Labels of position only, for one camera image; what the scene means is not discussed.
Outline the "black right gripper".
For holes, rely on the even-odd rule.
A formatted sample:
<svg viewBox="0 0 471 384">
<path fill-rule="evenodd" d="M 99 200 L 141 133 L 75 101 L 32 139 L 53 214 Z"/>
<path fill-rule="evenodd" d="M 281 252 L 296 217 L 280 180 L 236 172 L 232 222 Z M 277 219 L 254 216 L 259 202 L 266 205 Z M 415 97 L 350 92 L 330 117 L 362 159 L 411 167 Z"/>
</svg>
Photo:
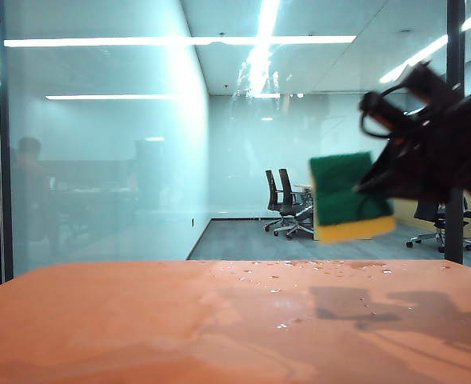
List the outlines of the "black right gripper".
<svg viewBox="0 0 471 384">
<path fill-rule="evenodd" d="M 353 191 L 446 200 L 467 178 L 463 165 L 469 152 L 471 95 L 450 86 L 424 63 L 408 68 L 397 87 L 419 98 L 424 107 L 415 114 L 394 113 L 394 140 L 388 141 Z"/>
</svg>

